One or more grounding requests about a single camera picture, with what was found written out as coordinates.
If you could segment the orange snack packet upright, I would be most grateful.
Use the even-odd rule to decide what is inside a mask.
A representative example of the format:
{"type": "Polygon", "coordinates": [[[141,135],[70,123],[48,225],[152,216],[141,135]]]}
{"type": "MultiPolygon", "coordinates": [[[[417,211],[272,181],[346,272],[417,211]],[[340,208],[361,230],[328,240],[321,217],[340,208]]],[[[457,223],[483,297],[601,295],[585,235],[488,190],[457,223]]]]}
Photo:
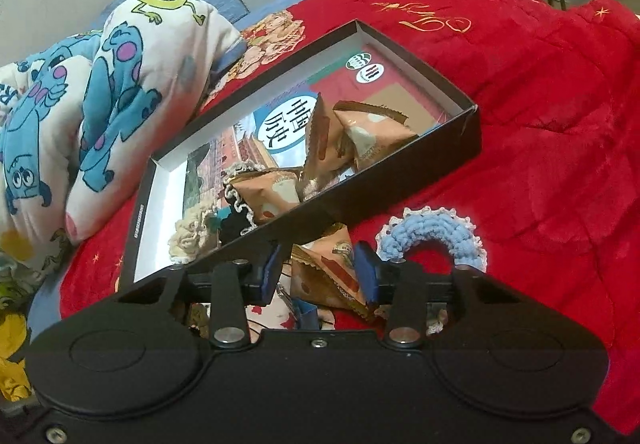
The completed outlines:
{"type": "Polygon", "coordinates": [[[306,150],[297,182],[297,192],[303,201],[324,190],[354,162],[354,143],[321,93],[307,125],[306,150]]]}

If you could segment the black shallow cardboard box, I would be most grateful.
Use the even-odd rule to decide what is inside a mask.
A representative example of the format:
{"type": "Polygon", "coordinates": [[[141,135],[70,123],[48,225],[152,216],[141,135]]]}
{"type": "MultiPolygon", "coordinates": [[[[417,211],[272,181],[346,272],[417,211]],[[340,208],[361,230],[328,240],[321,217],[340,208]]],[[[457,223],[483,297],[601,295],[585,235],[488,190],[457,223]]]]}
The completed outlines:
{"type": "Polygon", "coordinates": [[[307,242],[480,152],[480,109],[378,30],[348,22],[233,90],[153,154],[122,282],[307,242]]]}

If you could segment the red plush blanket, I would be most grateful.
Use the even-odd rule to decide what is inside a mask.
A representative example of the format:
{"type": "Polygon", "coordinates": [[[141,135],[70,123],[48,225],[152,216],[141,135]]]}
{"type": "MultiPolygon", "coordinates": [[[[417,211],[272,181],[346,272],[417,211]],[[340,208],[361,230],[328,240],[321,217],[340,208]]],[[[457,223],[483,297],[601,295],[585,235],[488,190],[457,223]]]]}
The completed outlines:
{"type": "Polygon", "coordinates": [[[610,367],[594,409],[639,422],[639,21],[615,0],[304,0],[242,21],[219,102],[331,27],[362,19],[480,108],[480,155],[408,198],[480,228],[489,271],[584,324],[610,367]]]}

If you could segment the white cartoon monster quilt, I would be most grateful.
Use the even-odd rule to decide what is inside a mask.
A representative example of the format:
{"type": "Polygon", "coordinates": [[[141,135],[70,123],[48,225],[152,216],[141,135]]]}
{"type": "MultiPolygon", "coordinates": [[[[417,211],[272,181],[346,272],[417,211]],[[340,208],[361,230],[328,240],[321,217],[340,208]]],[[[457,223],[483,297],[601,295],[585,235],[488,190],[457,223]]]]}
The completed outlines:
{"type": "Polygon", "coordinates": [[[204,0],[124,0],[97,30],[2,67],[2,308],[104,226],[244,50],[204,0]]]}

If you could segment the black white-trimmed crochet scrunchie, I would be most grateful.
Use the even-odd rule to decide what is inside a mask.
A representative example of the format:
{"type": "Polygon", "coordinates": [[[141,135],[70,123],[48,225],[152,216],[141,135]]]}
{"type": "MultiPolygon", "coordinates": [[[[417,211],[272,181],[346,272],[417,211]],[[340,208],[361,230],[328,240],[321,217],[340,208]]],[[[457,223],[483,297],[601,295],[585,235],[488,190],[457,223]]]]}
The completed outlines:
{"type": "Polygon", "coordinates": [[[264,170],[265,166],[255,163],[253,160],[238,161],[233,163],[222,173],[222,185],[224,200],[228,204],[228,212],[222,213],[219,209],[216,213],[216,226],[219,245],[230,244],[241,236],[258,228],[255,212],[247,204],[232,184],[234,178],[248,177],[258,170],[264,170]]]}

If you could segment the blue crochet scrunchie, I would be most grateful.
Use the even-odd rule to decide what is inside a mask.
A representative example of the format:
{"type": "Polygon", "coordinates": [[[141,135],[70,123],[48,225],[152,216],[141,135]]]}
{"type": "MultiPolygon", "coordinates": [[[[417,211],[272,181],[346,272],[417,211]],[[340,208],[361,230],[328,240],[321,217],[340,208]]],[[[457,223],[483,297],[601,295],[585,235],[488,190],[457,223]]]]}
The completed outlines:
{"type": "Polygon", "coordinates": [[[485,273],[488,253],[475,230],[471,218],[460,217],[453,208],[405,208],[400,217],[390,217],[375,235],[376,254],[383,261],[399,263],[414,247],[436,243],[447,250],[454,264],[485,273]]]}

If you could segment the beige crochet scrunchie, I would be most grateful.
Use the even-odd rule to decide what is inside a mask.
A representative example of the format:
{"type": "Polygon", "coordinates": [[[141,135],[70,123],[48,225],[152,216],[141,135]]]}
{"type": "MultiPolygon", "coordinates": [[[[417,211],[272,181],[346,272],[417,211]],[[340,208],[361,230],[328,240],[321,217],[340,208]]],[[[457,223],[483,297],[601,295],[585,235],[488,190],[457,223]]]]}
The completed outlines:
{"type": "Polygon", "coordinates": [[[217,249],[218,225],[217,207],[213,201],[200,201],[186,209],[169,238],[170,261],[187,264],[217,249]]]}

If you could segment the Chinese history textbook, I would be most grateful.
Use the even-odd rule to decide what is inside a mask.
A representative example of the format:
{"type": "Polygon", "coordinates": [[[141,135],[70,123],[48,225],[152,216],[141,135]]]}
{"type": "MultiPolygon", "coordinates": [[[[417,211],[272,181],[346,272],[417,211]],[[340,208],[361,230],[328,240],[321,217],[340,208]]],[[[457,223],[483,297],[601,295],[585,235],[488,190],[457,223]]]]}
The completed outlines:
{"type": "Polygon", "coordinates": [[[224,173],[235,163],[250,160],[266,168],[302,167],[306,134],[318,99],[328,108],[340,101],[385,106],[404,114],[406,125],[417,134],[450,118],[445,108],[401,72],[380,47],[367,42],[194,149],[186,160],[182,209],[188,210],[203,199],[210,199],[218,209],[226,208],[224,173]]]}

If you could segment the orange triangular snack packet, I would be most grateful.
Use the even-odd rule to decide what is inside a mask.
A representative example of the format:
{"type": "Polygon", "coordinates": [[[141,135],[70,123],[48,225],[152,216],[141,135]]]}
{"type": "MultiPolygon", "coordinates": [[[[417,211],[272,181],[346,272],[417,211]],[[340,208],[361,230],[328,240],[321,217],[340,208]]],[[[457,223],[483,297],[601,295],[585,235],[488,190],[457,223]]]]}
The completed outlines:
{"type": "Polygon", "coordinates": [[[300,204],[297,173],[292,170],[269,169],[244,172],[230,184],[254,213],[256,224],[265,224],[300,204]]]}

